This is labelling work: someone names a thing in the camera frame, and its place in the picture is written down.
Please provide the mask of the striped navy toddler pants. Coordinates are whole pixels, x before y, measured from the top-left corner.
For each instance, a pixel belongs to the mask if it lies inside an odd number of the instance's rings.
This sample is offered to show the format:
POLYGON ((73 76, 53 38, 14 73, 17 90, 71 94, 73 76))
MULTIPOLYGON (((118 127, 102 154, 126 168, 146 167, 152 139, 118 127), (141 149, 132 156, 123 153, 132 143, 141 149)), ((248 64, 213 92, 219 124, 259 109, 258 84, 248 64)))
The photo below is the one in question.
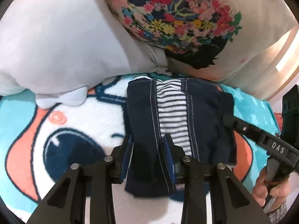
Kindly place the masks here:
POLYGON ((125 189, 136 197, 163 197, 176 190, 165 135, 200 162, 237 163, 234 134, 222 122, 224 115, 233 115, 234 98, 214 83, 140 77, 128 84, 127 112, 133 152, 125 189))

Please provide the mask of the red object at edge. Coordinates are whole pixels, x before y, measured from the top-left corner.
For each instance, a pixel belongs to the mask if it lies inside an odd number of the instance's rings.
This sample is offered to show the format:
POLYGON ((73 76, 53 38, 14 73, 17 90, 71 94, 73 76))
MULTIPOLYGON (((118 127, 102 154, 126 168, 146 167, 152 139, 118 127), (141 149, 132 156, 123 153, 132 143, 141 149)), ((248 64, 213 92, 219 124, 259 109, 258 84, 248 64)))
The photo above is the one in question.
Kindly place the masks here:
POLYGON ((275 119, 277 121, 279 130, 282 131, 282 127, 283 127, 283 117, 282 117, 282 113, 274 113, 275 115, 275 119))

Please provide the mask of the turquoise cartoon fleece blanket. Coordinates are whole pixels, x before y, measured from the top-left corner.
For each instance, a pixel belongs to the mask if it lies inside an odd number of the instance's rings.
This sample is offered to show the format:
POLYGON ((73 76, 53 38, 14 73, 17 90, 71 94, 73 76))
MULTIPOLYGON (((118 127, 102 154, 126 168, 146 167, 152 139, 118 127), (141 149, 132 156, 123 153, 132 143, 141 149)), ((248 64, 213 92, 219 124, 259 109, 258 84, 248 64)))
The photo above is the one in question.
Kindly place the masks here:
MULTIPOLYGON (((26 223, 41 199, 73 163, 100 160, 122 143, 128 82, 136 77, 161 81, 181 77, 148 73, 113 77, 89 91, 78 107, 40 109, 31 91, 1 99, 1 198, 26 223)), ((279 126, 267 101, 220 84, 234 97, 234 115, 272 135, 279 126)), ((252 191, 266 165, 266 151, 236 134, 236 177, 252 191)), ((184 192, 158 199, 135 198, 124 184, 113 185, 117 223, 180 223, 184 192)))

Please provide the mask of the beige curtain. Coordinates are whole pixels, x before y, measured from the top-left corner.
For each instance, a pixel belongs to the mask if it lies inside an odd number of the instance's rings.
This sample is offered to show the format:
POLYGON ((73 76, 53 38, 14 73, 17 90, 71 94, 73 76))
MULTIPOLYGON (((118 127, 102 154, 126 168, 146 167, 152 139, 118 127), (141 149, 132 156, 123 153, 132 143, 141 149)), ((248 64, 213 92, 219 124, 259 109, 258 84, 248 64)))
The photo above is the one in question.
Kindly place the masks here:
POLYGON ((298 82, 298 0, 284 0, 295 26, 223 83, 272 103, 298 82))

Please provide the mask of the beige floral print cushion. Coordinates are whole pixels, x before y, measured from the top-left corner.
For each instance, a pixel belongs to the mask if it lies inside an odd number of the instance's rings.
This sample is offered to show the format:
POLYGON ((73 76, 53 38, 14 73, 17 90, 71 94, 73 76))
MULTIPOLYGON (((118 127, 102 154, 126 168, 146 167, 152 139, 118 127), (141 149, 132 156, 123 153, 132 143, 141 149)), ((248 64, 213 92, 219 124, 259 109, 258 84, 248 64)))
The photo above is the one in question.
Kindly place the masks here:
POLYGON ((106 0, 136 38, 180 73, 221 81, 295 26, 284 0, 106 0))

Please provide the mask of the white grey plush toy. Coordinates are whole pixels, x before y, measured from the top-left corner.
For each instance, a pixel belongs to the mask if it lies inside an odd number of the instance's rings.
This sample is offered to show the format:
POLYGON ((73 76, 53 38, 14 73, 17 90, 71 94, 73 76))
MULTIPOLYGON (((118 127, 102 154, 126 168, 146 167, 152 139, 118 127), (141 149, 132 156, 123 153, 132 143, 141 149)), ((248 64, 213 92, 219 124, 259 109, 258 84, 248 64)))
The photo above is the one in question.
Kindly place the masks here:
POLYGON ((108 78, 162 72, 165 52, 133 38, 104 0, 14 0, 1 18, 1 95, 79 106, 108 78))

